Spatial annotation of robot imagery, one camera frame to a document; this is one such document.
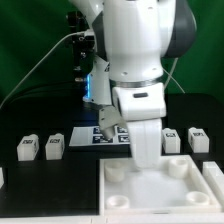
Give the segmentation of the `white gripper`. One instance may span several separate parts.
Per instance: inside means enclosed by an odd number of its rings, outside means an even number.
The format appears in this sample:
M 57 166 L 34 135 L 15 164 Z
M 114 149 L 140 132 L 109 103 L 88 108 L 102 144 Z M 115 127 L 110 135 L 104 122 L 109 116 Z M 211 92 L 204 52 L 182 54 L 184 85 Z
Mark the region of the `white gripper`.
M 162 149 L 162 121 L 152 119 L 128 122 L 112 105 L 99 110 L 99 129 L 105 139 L 115 136 L 115 126 L 128 128 L 132 158 L 137 168 L 154 168 L 159 163 Z

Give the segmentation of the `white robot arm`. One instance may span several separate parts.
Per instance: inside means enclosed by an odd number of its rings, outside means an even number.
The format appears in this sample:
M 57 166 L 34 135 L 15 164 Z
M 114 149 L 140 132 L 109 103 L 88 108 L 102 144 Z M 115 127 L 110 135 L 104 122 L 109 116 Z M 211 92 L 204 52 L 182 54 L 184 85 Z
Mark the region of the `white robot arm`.
M 94 38 L 93 68 L 83 101 L 96 105 L 107 139 L 128 130 L 135 166 L 157 165 L 166 116 L 163 58 L 182 56 L 195 40 L 188 0 L 69 0 Z

